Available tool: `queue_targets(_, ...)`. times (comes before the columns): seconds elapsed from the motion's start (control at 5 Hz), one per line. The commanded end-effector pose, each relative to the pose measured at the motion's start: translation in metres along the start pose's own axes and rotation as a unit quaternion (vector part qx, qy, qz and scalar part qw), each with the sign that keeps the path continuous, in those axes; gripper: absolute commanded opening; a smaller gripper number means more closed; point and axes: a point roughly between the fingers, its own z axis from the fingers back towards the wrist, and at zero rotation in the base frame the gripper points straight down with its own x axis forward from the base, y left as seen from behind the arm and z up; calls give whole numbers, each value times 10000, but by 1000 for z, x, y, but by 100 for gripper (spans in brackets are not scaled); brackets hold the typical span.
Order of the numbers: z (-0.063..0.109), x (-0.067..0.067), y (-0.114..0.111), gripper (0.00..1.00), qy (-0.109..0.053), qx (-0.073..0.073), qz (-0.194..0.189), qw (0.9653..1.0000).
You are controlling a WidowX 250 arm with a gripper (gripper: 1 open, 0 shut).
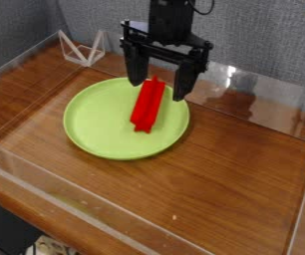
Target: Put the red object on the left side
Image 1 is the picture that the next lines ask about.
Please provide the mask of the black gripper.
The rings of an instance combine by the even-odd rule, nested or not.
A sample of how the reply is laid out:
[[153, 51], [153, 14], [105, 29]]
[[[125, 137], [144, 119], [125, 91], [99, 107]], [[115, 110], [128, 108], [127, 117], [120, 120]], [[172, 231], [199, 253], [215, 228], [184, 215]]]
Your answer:
[[121, 26], [131, 84], [137, 86], [147, 79], [151, 58], [176, 64], [172, 99], [181, 101], [192, 91], [200, 66], [207, 65], [212, 44], [192, 33], [191, 19], [125, 20]]

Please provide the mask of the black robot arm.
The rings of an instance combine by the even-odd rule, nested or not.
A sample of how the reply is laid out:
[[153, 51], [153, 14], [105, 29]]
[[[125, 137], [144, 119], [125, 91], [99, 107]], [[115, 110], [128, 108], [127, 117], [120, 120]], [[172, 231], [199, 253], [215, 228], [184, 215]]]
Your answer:
[[197, 76], [207, 70], [210, 41], [191, 32], [195, 0], [151, 0], [145, 22], [125, 19], [120, 39], [131, 84], [137, 86], [148, 77], [149, 59], [177, 65], [172, 99], [181, 101], [191, 93]]

